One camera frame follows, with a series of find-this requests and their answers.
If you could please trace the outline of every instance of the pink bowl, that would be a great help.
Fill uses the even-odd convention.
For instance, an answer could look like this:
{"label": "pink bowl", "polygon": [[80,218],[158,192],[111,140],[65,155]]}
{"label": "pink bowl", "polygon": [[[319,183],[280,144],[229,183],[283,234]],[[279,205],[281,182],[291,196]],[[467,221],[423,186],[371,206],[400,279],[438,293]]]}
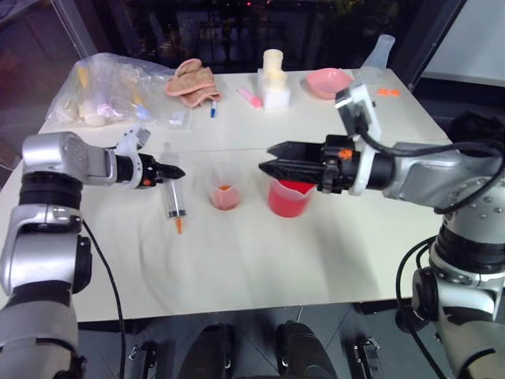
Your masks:
{"label": "pink bowl", "polygon": [[349,87],[352,81],[341,69],[318,69],[307,75],[310,90],[323,99],[335,99],[335,94]]}

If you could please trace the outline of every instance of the gray floor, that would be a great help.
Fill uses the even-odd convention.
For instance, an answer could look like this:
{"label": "gray floor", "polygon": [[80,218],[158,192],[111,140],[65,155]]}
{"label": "gray floor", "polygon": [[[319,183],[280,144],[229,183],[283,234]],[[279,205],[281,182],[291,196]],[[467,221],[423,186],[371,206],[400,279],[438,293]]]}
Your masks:
{"label": "gray floor", "polygon": [[[505,321],[502,306],[500,322]],[[363,316],[349,304],[304,306],[193,314],[164,317],[154,320],[143,332],[129,336],[129,350],[145,340],[165,343],[167,353],[160,357],[168,374],[163,379],[177,377],[181,364],[196,336],[207,325],[223,322],[232,324],[238,340],[238,358],[234,377],[252,375],[276,375],[274,353],[275,328],[288,320],[307,324],[326,347],[340,379],[350,379],[350,371],[342,345],[357,336],[372,336],[381,346],[378,351],[383,375],[386,379],[435,378],[428,363],[421,356],[412,338],[400,332],[394,321],[394,311]],[[435,329],[428,326],[421,331],[421,338],[432,352],[435,360],[449,375],[443,349],[433,337]],[[88,358],[85,378],[116,378],[119,364],[118,335],[106,332],[81,332],[80,353]]]}

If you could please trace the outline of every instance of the pink marker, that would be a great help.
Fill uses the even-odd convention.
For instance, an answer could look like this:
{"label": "pink marker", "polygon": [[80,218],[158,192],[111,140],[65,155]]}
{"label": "pink marker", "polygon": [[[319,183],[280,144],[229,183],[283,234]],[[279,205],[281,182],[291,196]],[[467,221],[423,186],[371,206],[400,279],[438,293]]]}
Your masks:
{"label": "pink marker", "polygon": [[246,99],[249,104],[251,104],[255,108],[261,108],[263,106],[263,101],[259,97],[253,95],[247,88],[239,88],[237,90],[238,93],[242,95],[244,99]]}

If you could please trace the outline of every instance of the plastic bag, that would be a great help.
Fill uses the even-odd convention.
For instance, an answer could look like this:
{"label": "plastic bag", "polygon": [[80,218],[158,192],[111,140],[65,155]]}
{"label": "plastic bag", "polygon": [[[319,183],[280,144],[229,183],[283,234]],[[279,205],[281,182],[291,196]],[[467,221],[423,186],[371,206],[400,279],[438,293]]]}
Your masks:
{"label": "plastic bag", "polygon": [[173,74],[173,69],[156,63],[95,54],[74,65],[53,99],[46,120],[83,126],[105,126],[122,120],[170,120],[175,110],[164,87]]}

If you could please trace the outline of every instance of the red liquid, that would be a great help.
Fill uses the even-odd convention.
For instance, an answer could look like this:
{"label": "red liquid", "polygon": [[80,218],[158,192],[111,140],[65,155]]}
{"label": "red liquid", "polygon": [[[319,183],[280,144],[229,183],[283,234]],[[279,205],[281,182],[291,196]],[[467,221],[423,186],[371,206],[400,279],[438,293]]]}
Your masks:
{"label": "red liquid", "polygon": [[211,196],[212,204],[221,211],[230,211],[240,203],[240,193],[236,188],[221,186]]}
{"label": "red liquid", "polygon": [[[309,186],[308,189],[303,188],[299,192],[307,193],[310,188],[314,187],[314,185],[306,185],[305,183],[300,183],[302,185]],[[270,192],[268,193],[268,204],[272,211],[277,213],[282,217],[296,217],[303,213],[307,204],[310,201],[310,196],[303,197],[298,201],[293,201],[286,199],[285,197],[279,195],[275,192],[273,184],[270,184]]]}

